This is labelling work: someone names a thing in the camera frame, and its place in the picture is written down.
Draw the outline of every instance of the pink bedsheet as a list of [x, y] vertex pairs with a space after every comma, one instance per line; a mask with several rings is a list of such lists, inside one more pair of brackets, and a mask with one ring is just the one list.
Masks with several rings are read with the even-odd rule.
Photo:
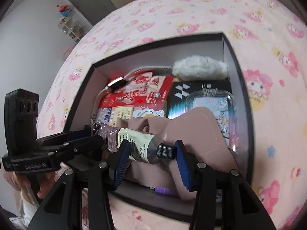
[[[252, 187], [276, 227], [286, 228], [307, 198], [307, 30], [276, 0], [137, 0], [114, 11], [59, 70], [37, 121], [38, 137], [63, 130], [93, 63], [140, 44], [216, 31], [228, 37], [249, 92], [256, 141]], [[140, 229], [188, 228], [115, 198], [111, 205], [148, 227]], [[115, 220], [118, 230], [137, 229], [130, 224]]]

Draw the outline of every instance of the blue gripper pad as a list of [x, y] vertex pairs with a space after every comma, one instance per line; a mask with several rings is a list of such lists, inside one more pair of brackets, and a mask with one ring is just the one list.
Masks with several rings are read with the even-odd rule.
[[126, 145], [123, 146], [121, 144], [120, 148], [125, 148], [125, 150], [119, 159], [116, 169], [114, 170], [113, 186], [115, 187], [115, 189], [117, 189], [121, 185], [122, 179], [127, 169], [129, 155], [130, 155], [130, 142], [126, 141]]
[[175, 142], [175, 147], [177, 148], [177, 157], [176, 157], [177, 165], [178, 165], [178, 169], [180, 172], [180, 176], [181, 176], [183, 185], [187, 188], [187, 190], [190, 190], [191, 189], [191, 173], [185, 161], [183, 153], [181, 151], [179, 141], [180, 140], [177, 140]]

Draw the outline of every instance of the red packaging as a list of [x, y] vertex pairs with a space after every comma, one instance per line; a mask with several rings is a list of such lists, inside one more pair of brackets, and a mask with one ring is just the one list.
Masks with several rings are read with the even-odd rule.
[[153, 76], [152, 72], [140, 74], [127, 86], [103, 98], [99, 108], [146, 103], [163, 105], [160, 102], [166, 101], [172, 81], [171, 76]]

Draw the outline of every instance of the purple object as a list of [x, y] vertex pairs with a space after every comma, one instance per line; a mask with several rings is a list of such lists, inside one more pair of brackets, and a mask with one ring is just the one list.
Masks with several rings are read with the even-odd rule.
[[158, 188], [158, 187], [155, 187], [154, 191], [155, 191], [156, 193], [159, 193], [159, 194], [177, 196], [177, 194], [174, 193], [172, 190], [166, 189], [166, 188]]

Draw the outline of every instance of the camera lens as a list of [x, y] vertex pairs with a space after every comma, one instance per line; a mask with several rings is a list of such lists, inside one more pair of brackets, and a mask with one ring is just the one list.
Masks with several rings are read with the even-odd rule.
[[25, 109], [25, 104], [21, 101], [19, 104], [19, 111], [23, 112], [24, 109]]
[[28, 101], [28, 103], [27, 103], [27, 112], [30, 113], [30, 112], [31, 112], [31, 109], [32, 109], [31, 102]]
[[37, 111], [37, 103], [34, 103], [34, 105], [33, 105], [33, 111]]

